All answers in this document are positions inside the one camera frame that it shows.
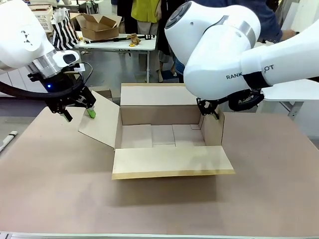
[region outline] black and white striped bag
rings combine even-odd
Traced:
[[[59,50],[70,50],[79,43],[80,39],[70,20],[70,13],[65,11],[64,18],[61,21],[52,21],[53,40],[52,44]]]

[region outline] black strap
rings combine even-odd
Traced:
[[[243,75],[243,77],[247,85],[249,85],[251,89],[261,89],[270,87],[270,85],[268,85],[268,83],[265,81],[265,78],[263,77],[261,71]]]

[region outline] robotic arm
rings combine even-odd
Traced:
[[[180,6],[165,27],[173,52],[185,65],[185,85],[198,97],[204,115],[225,101],[233,110],[249,109],[262,101],[261,88],[319,76],[318,31],[319,21],[289,40],[253,48],[260,23],[250,9],[192,1]],[[240,107],[249,96],[254,100]]]
[[[26,66],[32,81],[40,81],[48,93],[35,93],[0,82],[0,91],[18,98],[45,101],[53,113],[72,116],[66,106],[85,107],[94,118],[95,98],[74,71],[79,55],[56,51],[29,7],[21,0],[0,4],[0,74]]]

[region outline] brown cardboard box on table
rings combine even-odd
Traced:
[[[81,14],[76,17],[83,37],[90,40],[105,40],[119,36],[119,25],[122,17],[101,14]]]
[[[96,118],[79,131],[115,150],[112,179],[233,174],[224,115],[202,117],[183,84],[122,84],[121,106],[92,91]]]

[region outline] brown tabletop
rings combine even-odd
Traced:
[[[111,181],[107,147],[46,108],[0,160],[0,230],[318,236],[319,151],[285,116],[225,114],[235,175]]]

